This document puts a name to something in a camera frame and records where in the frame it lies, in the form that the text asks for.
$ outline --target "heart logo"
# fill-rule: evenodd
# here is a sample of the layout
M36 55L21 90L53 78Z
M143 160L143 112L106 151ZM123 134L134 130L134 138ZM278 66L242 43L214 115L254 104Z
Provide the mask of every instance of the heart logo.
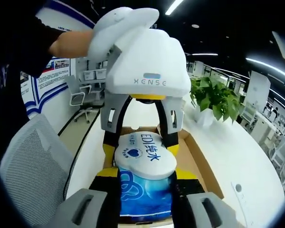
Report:
M131 157L138 157L139 153L137 149L131 149L128 151L128 155L130 155Z

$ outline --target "cable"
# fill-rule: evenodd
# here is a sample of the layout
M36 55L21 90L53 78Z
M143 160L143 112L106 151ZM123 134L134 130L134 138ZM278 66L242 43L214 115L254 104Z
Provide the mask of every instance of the cable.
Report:
M86 139L86 137L87 137L87 134L90 132L90 130L91 130L92 126L94 125L96 119L98 118L99 114L100 114L100 109L98 110L98 112L97 112L97 114L96 114L96 117L94 118L92 124L89 126L88 130L86 131L84 137L82 138L82 141L81 141L81 143L80 143L80 145L79 145L79 147L78 147L78 149L77 149L77 151L76 151L75 157L73 158L73 161L72 161L70 170L69 170L68 175L67 175L66 183L65 183L65 186L64 186L64 188L63 188L63 193L62 193L62 194L63 194L63 200L66 200L66 196L67 196L67 194L66 194L66 189L67 189L67 186L68 186L68 182L70 181L71 174L72 174L72 172L73 172L73 167L74 167L75 161L76 161L76 159L77 159L77 156L78 156L78 154L79 154L79 151L80 151L80 149L81 149L81 147L82 147L82 144L84 143L84 141L85 141L85 139Z

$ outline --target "gray office chair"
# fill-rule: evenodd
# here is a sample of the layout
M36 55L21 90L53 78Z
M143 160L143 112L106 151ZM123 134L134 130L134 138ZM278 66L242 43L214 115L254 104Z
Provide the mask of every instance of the gray office chair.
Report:
M80 86L74 75L67 76L66 83L71 92L70 106L80 106L80 111L74 118L75 122L78 117L85 114L86 122L90 123L87 114L97 112L91 107L91 103L96 99L96 94L91 93L92 86Z
M0 164L0 177L31 226L47 224L63 202L72 160L72 153L42 114L12 138Z

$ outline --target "white flower pot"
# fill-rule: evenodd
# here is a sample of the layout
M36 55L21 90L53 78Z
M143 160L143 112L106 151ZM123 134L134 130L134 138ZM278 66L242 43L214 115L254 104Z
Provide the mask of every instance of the white flower pot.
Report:
M192 104L195 106L193 118L196 123L203 128L209 128L215 120L212 109L206 108L201 112L198 104Z

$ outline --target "xense logo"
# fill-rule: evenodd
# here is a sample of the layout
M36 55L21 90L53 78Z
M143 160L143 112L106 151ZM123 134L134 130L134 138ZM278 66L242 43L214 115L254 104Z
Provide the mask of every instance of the xense logo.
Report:
M145 73L143 77L144 79L134 79L134 84L166 86L166 81L160 80L160 74Z

